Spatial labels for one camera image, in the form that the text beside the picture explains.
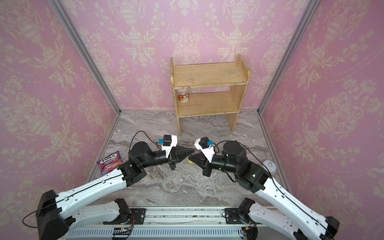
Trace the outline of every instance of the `clear plastic bottle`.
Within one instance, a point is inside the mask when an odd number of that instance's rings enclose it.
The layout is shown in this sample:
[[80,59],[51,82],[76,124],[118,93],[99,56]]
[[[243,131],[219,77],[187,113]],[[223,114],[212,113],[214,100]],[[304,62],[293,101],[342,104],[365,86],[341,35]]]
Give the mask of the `clear plastic bottle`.
[[189,88],[182,88],[177,90],[177,95],[179,97],[179,101],[182,103],[186,103],[189,100]]

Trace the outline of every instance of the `top shelf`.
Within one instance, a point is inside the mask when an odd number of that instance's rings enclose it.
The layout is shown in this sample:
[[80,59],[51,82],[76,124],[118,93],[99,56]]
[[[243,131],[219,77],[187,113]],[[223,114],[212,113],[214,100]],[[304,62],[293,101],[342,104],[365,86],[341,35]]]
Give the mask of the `top shelf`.
[[236,62],[173,66],[170,59],[171,83],[174,89],[247,84],[251,72],[239,54]]

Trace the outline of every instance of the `gray marble surface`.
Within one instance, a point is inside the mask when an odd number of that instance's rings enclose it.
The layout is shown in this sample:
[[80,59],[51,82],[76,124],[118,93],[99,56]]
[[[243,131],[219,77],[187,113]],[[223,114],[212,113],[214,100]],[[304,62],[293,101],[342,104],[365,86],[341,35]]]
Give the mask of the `gray marble surface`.
[[[214,142],[237,140],[247,146],[261,161],[272,160],[256,112],[241,112],[234,132],[230,131],[225,115],[181,118],[181,129],[182,136],[178,137],[180,146],[192,148],[196,139],[205,136]],[[126,161],[131,139],[139,130],[145,131],[153,141],[161,139],[165,134],[177,135],[175,113],[123,111],[104,156],[119,151],[122,160]],[[146,141],[153,150],[157,149],[142,132],[136,135],[132,146],[138,141]],[[247,157],[258,163],[250,153],[247,153]],[[187,160],[177,164],[174,171],[171,171],[168,164],[164,164],[148,167],[146,172],[147,176],[138,183],[108,194],[93,204],[124,198],[129,206],[237,206],[248,197],[261,205],[271,205],[256,194],[243,189],[238,183],[232,183],[224,172],[214,170],[211,177],[205,177],[201,168]],[[101,173],[97,171],[94,179],[100,176]],[[280,182],[277,172],[273,176]]]

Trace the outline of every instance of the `floral wallpaper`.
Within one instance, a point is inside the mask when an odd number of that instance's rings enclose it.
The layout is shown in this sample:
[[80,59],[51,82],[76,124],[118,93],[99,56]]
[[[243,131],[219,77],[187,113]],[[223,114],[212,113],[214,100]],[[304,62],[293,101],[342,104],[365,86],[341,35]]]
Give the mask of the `floral wallpaper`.
[[252,71],[243,108],[257,109],[307,1],[61,0],[121,109],[174,108],[170,57],[183,65],[237,53]]
[[384,239],[384,2],[321,1],[263,114],[293,194]]
[[84,184],[116,115],[48,1],[0,1],[0,24],[0,232],[37,239],[22,218]]

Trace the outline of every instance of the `black mounting plate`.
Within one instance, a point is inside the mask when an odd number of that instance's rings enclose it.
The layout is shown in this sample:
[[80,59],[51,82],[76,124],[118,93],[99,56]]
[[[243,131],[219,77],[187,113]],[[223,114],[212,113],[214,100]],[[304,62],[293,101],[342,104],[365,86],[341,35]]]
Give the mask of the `black mounting plate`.
[[239,217],[239,210],[227,208],[224,211],[225,221],[227,224],[243,224]]
[[132,209],[132,208],[130,208],[130,210],[131,210],[132,215],[135,217],[135,225],[143,225],[144,219],[145,219],[146,209]]

